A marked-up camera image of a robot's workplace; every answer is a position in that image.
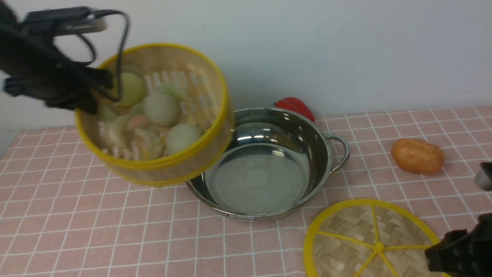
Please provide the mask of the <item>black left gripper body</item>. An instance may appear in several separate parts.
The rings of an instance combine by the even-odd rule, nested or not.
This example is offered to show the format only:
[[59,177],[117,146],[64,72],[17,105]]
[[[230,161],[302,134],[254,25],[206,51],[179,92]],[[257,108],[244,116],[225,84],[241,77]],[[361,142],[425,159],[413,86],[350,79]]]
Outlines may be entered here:
[[87,77],[79,63],[51,46],[1,25],[1,70],[9,75],[4,89],[12,96],[42,100],[49,108],[69,109],[69,102],[80,94],[79,85]]

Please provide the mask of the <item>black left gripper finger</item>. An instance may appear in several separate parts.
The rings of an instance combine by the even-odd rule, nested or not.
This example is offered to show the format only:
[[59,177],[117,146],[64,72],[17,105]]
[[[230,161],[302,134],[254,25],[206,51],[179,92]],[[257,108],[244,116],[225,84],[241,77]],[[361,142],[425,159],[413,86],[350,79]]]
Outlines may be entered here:
[[107,92],[108,90],[113,89],[113,75],[108,70],[91,68],[88,66],[79,66],[79,70],[81,70],[84,76],[91,80],[89,83],[83,81],[82,84],[79,85],[79,92],[99,90]]
[[97,101],[91,94],[80,94],[69,102],[70,110],[80,109],[83,112],[97,114]]

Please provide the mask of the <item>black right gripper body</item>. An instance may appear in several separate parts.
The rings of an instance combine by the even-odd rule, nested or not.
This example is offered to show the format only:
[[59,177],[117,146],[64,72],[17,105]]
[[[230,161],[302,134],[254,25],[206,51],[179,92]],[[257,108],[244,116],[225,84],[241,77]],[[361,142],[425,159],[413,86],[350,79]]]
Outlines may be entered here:
[[453,230],[424,252],[431,272],[451,277],[492,275],[492,215],[482,214],[472,231]]

